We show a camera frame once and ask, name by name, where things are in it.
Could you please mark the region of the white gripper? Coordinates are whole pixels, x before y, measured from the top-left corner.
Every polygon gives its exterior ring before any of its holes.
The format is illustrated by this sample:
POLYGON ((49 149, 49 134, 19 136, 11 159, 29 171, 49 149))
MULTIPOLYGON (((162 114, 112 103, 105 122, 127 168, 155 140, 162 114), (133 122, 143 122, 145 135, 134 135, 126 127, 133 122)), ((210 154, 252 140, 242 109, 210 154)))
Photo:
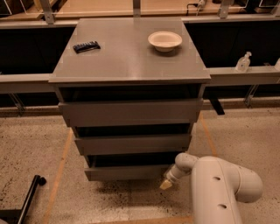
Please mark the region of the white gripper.
POLYGON ((165 180, 160 185, 162 190, 166 190, 172 187, 172 184, 176 183, 179 179, 186 176, 188 174, 188 170, 181 170, 175 164, 173 164, 165 173, 165 180))

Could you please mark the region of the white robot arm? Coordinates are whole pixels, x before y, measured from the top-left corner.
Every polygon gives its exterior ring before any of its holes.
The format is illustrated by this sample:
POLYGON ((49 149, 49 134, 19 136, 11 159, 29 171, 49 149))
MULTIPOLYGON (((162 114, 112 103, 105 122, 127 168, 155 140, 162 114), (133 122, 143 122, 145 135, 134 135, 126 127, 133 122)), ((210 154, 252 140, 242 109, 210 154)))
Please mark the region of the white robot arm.
POLYGON ((259 175, 218 157, 180 153, 164 175, 166 190, 180 178, 191 177, 194 224, 242 224, 237 204, 252 203, 263 194, 259 175))

